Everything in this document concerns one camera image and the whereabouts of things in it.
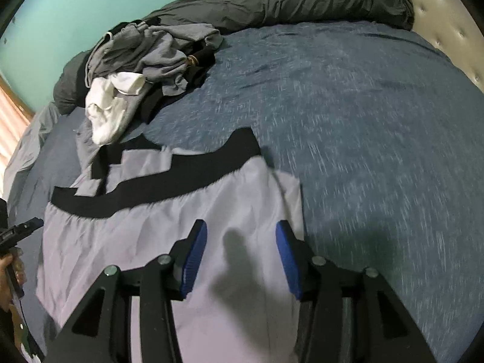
silver bolt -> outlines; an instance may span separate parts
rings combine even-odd
[[[371,277],[371,278],[377,278],[378,277],[378,270],[374,269],[374,268],[367,268],[365,270],[365,273],[368,277]]]
[[[108,277],[115,275],[117,272],[118,272],[118,268],[114,265],[110,265],[104,269],[104,274]]]
[[[313,264],[316,266],[324,266],[326,265],[326,258],[316,255],[315,257],[311,258],[311,262],[313,262]]]
[[[171,257],[168,254],[163,254],[158,257],[158,263],[161,265],[167,265],[171,262]]]

elastic waistband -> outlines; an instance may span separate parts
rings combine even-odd
[[[173,155],[166,172],[123,181],[111,192],[99,196],[76,195],[77,188],[55,187],[51,203],[79,217],[109,218],[116,212],[161,202],[207,187],[260,155],[250,128],[239,128],[216,151],[199,155]]]

curtain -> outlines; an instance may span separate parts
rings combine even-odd
[[[0,197],[5,168],[31,120],[32,113],[0,77]]]

wall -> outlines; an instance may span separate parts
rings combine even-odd
[[[121,21],[173,0],[25,0],[0,40],[0,74],[34,111],[52,100],[65,63]]]

dark gray blanket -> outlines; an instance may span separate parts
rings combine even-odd
[[[177,0],[152,12],[144,20],[155,17],[162,25],[209,23],[222,34],[323,20],[377,21],[410,30],[413,5],[411,0]],[[63,115],[71,113],[76,104],[84,104],[87,94],[84,66],[88,54],[82,52],[72,58],[55,85],[54,103]]]
[[[42,217],[80,173],[75,110],[28,176],[17,222]],[[278,25],[226,37],[207,82],[134,128],[160,144],[213,150],[251,126],[269,164],[299,177],[307,239],[347,268],[378,268],[439,363],[454,363],[484,313],[484,96],[415,33],[368,22]],[[41,234],[22,242],[24,311]]]

